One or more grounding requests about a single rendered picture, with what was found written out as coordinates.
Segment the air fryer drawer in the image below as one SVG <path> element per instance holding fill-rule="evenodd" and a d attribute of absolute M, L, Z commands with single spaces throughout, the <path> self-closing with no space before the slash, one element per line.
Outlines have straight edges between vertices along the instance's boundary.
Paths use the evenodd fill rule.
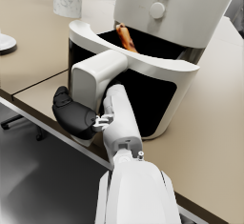
<path fill-rule="evenodd" d="M 100 109 L 106 88 L 124 85 L 140 134 L 154 139 L 169 126 L 199 67 L 184 60 L 151 57 L 124 50 L 111 41 L 115 31 L 95 34 L 89 24 L 74 20 L 70 28 L 69 89 L 73 100 Z"/>

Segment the browned chicken drumstick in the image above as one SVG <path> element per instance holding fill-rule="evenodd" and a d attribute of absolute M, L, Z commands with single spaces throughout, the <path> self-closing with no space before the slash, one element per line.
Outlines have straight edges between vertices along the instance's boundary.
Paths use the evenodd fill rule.
<path fill-rule="evenodd" d="M 116 32 L 119 36 L 122 46 L 126 50 L 132 51 L 132 52 L 137 52 L 137 50 L 134 46 L 134 43 L 132 41 L 132 38 L 130 36 L 129 30 L 123 23 L 120 23 L 116 26 Z"/>

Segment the pale air fryer body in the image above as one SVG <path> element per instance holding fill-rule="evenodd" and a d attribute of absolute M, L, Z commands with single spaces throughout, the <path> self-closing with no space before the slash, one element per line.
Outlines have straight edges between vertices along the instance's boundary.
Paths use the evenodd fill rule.
<path fill-rule="evenodd" d="M 116 0 L 115 21 L 177 45 L 207 47 L 232 0 Z"/>

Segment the black office chair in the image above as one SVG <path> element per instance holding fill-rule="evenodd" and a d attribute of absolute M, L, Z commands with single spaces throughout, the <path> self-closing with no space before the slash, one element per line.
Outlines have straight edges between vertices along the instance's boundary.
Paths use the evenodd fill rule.
<path fill-rule="evenodd" d="M 27 126 L 30 121 L 26 119 L 23 115 L 17 114 L 7 120 L 0 122 L 0 127 L 3 130 L 9 130 L 10 128 L 19 129 L 21 126 Z M 41 141 L 44 139 L 44 133 L 41 127 L 35 125 L 36 128 L 36 140 Z"/>

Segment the white plate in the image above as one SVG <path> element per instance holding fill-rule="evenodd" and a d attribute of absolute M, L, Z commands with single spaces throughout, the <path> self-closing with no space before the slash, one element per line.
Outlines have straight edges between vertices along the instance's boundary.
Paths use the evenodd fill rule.
<path fill-rule="evenodd" d="M 0 55 L 11 53 L 16 49 L 16 40 L 9 35 L 0 33 Z"/>

